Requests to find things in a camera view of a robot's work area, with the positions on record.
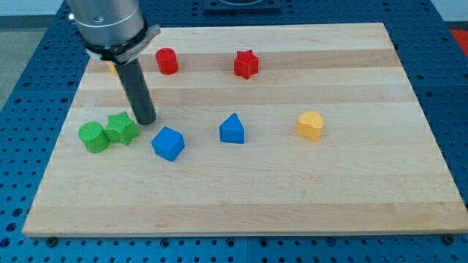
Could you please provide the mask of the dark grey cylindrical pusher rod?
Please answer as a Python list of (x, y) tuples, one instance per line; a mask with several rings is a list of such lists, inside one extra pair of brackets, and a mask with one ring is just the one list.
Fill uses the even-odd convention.
[(152, 124), (156, 120), (156, 111), (138, 59), (116, 64), (116, 71), (137, 122)]

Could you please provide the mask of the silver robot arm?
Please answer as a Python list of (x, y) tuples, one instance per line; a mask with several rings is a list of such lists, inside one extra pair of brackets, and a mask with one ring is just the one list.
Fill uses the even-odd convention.
[(90, 57), (114, 65), (138, 123), (156, 120), (139, 55), (160, 34), (149, 26), (138, 0), (68, 0), (73, 21)]

